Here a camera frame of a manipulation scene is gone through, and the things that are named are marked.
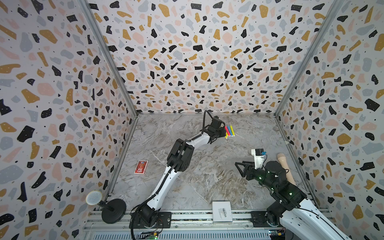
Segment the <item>pink highlighter pen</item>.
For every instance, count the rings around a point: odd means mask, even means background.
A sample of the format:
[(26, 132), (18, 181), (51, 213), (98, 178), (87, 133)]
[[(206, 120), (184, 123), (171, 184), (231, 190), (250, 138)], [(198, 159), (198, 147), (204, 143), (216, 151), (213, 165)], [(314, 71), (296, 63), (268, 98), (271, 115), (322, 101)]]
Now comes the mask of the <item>pink highlighter pen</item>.
[(225, 126), (225, 130), (226, 130), (226, 134), (228, 134), (228, 136), (230, 137), (231, 135), (230, 135), (230, 133), (229, 133), (229, 129), (228, 129), (227, 126)]

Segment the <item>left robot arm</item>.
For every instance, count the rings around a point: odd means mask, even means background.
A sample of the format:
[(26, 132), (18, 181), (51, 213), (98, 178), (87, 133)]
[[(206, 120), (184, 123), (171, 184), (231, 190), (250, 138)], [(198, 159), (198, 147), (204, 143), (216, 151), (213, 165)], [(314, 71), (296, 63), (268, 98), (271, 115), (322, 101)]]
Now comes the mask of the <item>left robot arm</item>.
[(206, 117), (203, 117), (203, 126), (199, 134), (190, 139), (177, 139), (167, 157), (167, 167), (159, 183), (143, 203), (134, 207), (132, 213), (131, 229), (135, 228), (134, 223), (139, 222), (143, 227), (152, 227), (158, 221), (159, 212), (163, 206), (165, 197), (173, 186), (177, 177), (190, 166), (194, 151), (198, 148), (212, 144), (227, 134), (226, 124), (218, 116), (212, 116), (211, 123), (206, 124)]

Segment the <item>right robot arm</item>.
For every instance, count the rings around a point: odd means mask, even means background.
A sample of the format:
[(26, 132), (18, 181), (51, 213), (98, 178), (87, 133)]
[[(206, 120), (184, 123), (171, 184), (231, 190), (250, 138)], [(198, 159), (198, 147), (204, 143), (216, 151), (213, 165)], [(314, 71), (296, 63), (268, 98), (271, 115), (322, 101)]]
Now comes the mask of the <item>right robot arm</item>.
[(277, 161), (267, 162), (264, 168), (256, 168), (251, 162), (235, 163), (241, 176), (256, 180), (270, 191), (275, 202), (267, 208), (266, 222), (281, 225), (301, 240), (349, 240), (308, 196), (287, 179), (287, 170)]

